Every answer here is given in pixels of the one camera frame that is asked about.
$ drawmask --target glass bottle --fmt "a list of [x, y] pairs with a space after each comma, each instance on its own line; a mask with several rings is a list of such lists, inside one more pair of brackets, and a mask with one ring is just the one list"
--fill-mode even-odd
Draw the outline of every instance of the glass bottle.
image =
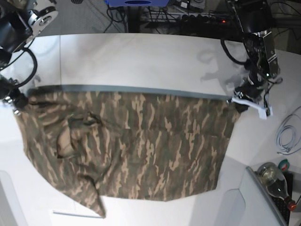
[[267, 162], [260, 166], [257, 175], [271, 196], [282, 199], [290, 211], [297, 207], [287, 193], [287, 182], [283, 173], [274, 163]]

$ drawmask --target camouflage garment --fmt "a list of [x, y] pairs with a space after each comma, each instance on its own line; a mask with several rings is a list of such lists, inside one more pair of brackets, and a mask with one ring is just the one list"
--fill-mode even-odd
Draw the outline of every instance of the camouflage garment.
[[16, 117], [24, 151], [58, 191], [105, 217], [100, 195], [169, 201], [216, 188], [239, 114], [225, 101], [54, 91]]

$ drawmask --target pocket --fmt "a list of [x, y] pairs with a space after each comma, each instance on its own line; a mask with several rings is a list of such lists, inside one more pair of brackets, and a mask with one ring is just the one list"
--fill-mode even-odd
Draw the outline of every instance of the pocket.
[[93, 128], [102, 125], [101, 120], [91, 112], [73, 114], [63, 124], [63, 129], [57, 137], [56, 150], [59, 159], [79, 156], [84, 149], [82, 138]]

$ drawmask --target black cable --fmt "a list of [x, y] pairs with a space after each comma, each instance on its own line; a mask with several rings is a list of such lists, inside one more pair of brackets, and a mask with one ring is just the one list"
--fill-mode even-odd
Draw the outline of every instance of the black cable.
[[275, 82], [271, 82], [269, 80], [266, 80], [267, 82], [271, 83], [271, 85], [269, 86], [268, 90], [265, 91], [264, 95], [263, 95], [263, 102], [264, 102], [264, 105], [265, 106], [268, 106], [268, 102], [267, 102], [267, 99], [266, 99], [266, 96], [269, 94], [269, 91], [271, 90], [271, 88], [274, 86], [274, 85], [277, 85], [277, 84], [280, 84], [283, 82], [283, 78], [278, 78]]
[[237, 59], [235, 59], [229, 52], [227, 46], [226, 46], [226, 43], [225, 43], [225, 38], [221, 39], [221, 45], [222, 45], [222, 48], [223, 50], [225, 51], [225, 54], [227, 55], [227, 57], [232, 60], [234, 63], [238, 64], [238, 65], [245, 65], [245, 61], [238, 61]]
[[16, 62], [23, 54], [25, 53], [25, 51], [23, 51], [16, 59], [14, 59], [11, 63], [9, 63], [8, 65], [6, 65], [5, 67], [1, 68], [0, 71], [4, 70], [5, 68], [8, 68], [9, 66], [11, 66], [14, 62]]
[[[144, 12], [143, 15], [150, 14], [150, 12], [155, 12], [155, 13], [160, 12], [160, 10], [159, 10], [159, 11], [155, 11], [155, 10], [150, 10], [149, 8], [148, 8], [148, 11], [149, 11], [149, 12]], [[163, 9], [162, 12], [163, 12], [164, 14], [170, 15], [170, 16], [173, 18], [173, 19], [169, 19], [169, 18], [167, 17], [167, 18], [165, 19], [166, 21], [169, 21], [169, 20], [178, 20], [178, 19], [175, 18], [173, 15], [169, 14], [166, 10]]]
[[124, 26], [124, 32], [128, 33], [125, 10], [124, 10], [124, 8], [122, 8], [122, 9], [119, 9], [117, 11], [119, 12], [120, 17], [122, 17], [122, 23], [123, 23], [123, 26]]
[[165, 14], [166, 20], [168, 21], [168, 23], [169, 23], [170, 25], [174, 25], [174, 24], [170, 21], [170, 20], [174, 20], [175, 23], [176, 23], [176, 26], [178, 26], [179, 29], [181, 29], [181, 26], [180, 26], [180, 20], [177, 19], [177, 18], [175, 18], [173, 15], [169, 14], [169, 13], [168, 13], [168, 8], [167, 8], [167, 7], [164, 7], [164, 8], [163, 8], [163, 13]]
[[294, 30], [294, 29], [292, 29], [292, 32], [293, 32], [293, 35], [294, 35], [294, 37], [295, 37], [296, 41], [298, 41], [298, 40], [300, 40], [300, 39], [301, 39], [301, 36], [297, 38], [297, 35], [296, 35], [296, 32], [295, 32], [295, 30]]
[[298, 14], [301, 16], [301, 13], [300, 13], [298, 10], [296, 10], [296, 9], [295, 9], [294, 7], [292, 7], [290, 4], [287, 4], [287, 3], [285, 3], [285, 2], [275, 1], [275, 2], [272, 2], [272, 3], [270, 4], [269, 7], [271, 8], [272, 5], [274, 5], [274, 4], [276, 4], [276, 3], [289, 6], [290, 8], [292, 8], [296, 13], [298, 13]]
[[213, 13], [216, 13], [216, 14], [229, 14], [229, 11], [216, 11], [216, 10], [209, 10], [209, 12], [213, 12]]
[[214, 10], [209, 10], [208, 15], [210, 17], [219, 18], [219, 19], [223, 19], [223, 20], [228, 20], [229, 17], [231, 17], [231, 14], [229, 14], [229, 12], [224, 13], [224, 12], [218, 12], [218, 11], [214, 11]]
[[289, 30], [290, 30], [290, 28], [285, 29], [284, 31], [278, 32], [276, 35], [274, 35], [274, 38], [276, 38], [278, 35], [281, 35], [282, 33], [285, 33], [285, 32], [287, 32]]
[[112, 11], [110, 11], [110, 13], [111, 13], [111, 21], [110, 21], [110, 24], [106, 27], [106, 29], [104, 30], [103, 33], [106, 33], [107, 30], [109, 29], [109, 27], [111, 27], [112, 24], [113, 24], [113, 20], [112, 20], [112, 18], [113, 18], [113, 13], [112, 13]]
[[[149, 10], [149, 12], [150, 12], [150, 20], [153, 22], [153, 20], [152, 20], [152, 15], [151, 15], [151, 8], [148, 6], [148, 7], [147, 7], [147, 9], [148, 9], [148, 10]], [[155, 22], [157, 21], [157, 19], [158, 19], [159, 15], [160, 15], [160, 11], [161, 11], [161, 9], [159, 9], [159, 11], [158, 11], [158, 16], [157, 16], [157, 18], [156, 18]]]
[[[117, 13], [120, 14], [121, 20], [115, 20], [115, 19], [112, 17], [112, 14], [109, 15], [109, 11], [112, 11], [112, 10], [116, 10], [116, 15], [115, 15], [115, 16], [117, 16]], [[109, 8], [108, 8], [108, 10], [107, 10], [107, 15], [108, 15], [108, 17], [109, 17], [112, 21], [114, 21], [114, 22], [116, 22], [116, 23], [121, 23], [121, 22], [123, 21], [123, 19], [124, 19], [123, 17], [125, 17], [125, 15], [122, 16], [122, 14], [118, 11], [118, 8], [113, 8], [113, 7], [109, 7]]]
[[300, 15], [289, 14], [289, 13], [272, 13], [272, 14], [282, 14], [282, 15], [288, 15], [288, 16], [300, 16]]
[[[88, 2], [93, 6], [93, 8], [99, 13], [99, 14], [101, 14], [103, 17], [105, 17], [107, 20], [109, 20], [110, 22], [111, 22], [111, 20], [102, 12], [102, 11], [100, 11], [92, 2], [91, 2], [91, 0], [88, 0]], [[93, 10], [91, 9], [91, 7], [87, 4], [87, 6], [90, 8], [90, 11], [100, 20], [100, 21], [102, 21], [98, 16], [97, 16], [97, 14], [95, 14], [94, 12], [93, 12]], [[115, 25], [115, 24], [112, 24], [115, 28], [116, 28], [116, 30], [118, 31], [118, 32], [120, 32], [120, 29]]]
[[21, 86], [26, 85], [31, 79], [33, 79], [33, 77], [35, 76], [37, 69], [38, 69], [38, 61], [37, 61], [37, 58], [35, 57], [35, 55], [33, 54], [33, 52], [27, 47], [24, 47], [22, 50], [24, 52], [27, 52], [31, 56], [32, 61], [33, 61], [33, 69], [32, 69], [32, 73], [27, 77], [27, 79], [25, 79], [23, 82], [21, 82], [19, 84], [16, 84], [14, 86], [14, 88], [20, 88]]
[[253, 68], [256, 69], [256, 72], [262, 77], [262, 79], [264, 79], [266, 82], [271, 83], [271, 84], [280, 84], [280, 83], [282, 83], [282, 81], [280, 81], [280, 82], [279, 82], [279, 81], [271, 81], [271, 80], [267, 79], [267, 78], [261, 73], [261, 71], [260, 71], [259, 68], [257, 67], [256, 63], [252, 60], [253, 57], [251, 56], [251, 54], [250, 54], [249, 51], [248, 51], [248, 48], [247, 48], [247, 46], [246, 46], [246, 43], [245, 43], [245, 39], [244, 39], [244, 38], [243, 38], [243, 44], [244, 44], [244, 47], [245, 47], [245, 49], [246, 49], [246, 53], [247, 53], [247, 55], [248, 55], [248, 57], [249, 57], [251, 63], [253, 64]]
[[242, 31], [241, 31], [241, 28], [240, 28], [239, 24], [235, 23], [235, 20], [237, 20], [236, 19], [236, 14], [233, 12], [232, 7], [228, 3], [228, 0], [225, 0], [225, 5], [227, 7], [228, 12], [230, 13], [229, 17], [228, 17], [228, 18], [230, 18], [230, 22], [232, 23], [232, 25], [235, 26], [236, 30], [240, 33], [240, 36], [243, 37], [243, 34], [242, 34]]

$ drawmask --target white table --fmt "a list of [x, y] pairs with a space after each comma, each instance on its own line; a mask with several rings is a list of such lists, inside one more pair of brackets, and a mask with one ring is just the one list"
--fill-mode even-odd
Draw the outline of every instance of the white table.
[[[246, 58], [240, 43], [228, 42], [227, 45], [234, 57]], [[241, 76], [247, 75], [242, 67], [227, 58], [219, 40], [198, 37], [155, 34], [48, 36], [37, 38], [32, 50], [38, 59], [40, 81], [35, 79], [25, 89], [76, 84], [97, 90], [122, 89], [225, 98], [232, 95]], [[301, 105], [301, 56], [283, 51], [277, 51], [277, 55], [284, 82], [274, 86], [270, 92], [274, 116], [261, 120], [254, 109], [242, 114], [233, 130], [215, 191], [166, 203], [104, 198], [107, 208], [104, 225], [212, 226], [217, 214], [216, 206], [226, 191], [239, 187], [246, 165], [257, 169], [263, 162], [278, 163], [283, 159], [277, 154], [274, 136], [284, 117]], [[27, 66], [30, 61], [29, 56], [23, 56], [4, 74], [21, 81], [30, 73]], [[1, 123], [3, 121], [10, 125], [11, 131], [17, 131], [14, 119], [6, 114], [6, 118], [0, 119]], [[11, 137], [11, 134], [0, 130], [0, 142], [15, 140], [20, 142], [19, 132]], [[289, 156], [288, 160], [294, 171], [301, 172], [298, 166], [301, 153]], [[14, 172], [13, 175], [13, 180], [17, 180], [22, 172]], [[17, 193], [22, 192], [19, 186], [16, 187]], [[30, 221], [33, 215], [23, 209]], [[291, 225], [296, 221], [292, 217]]]

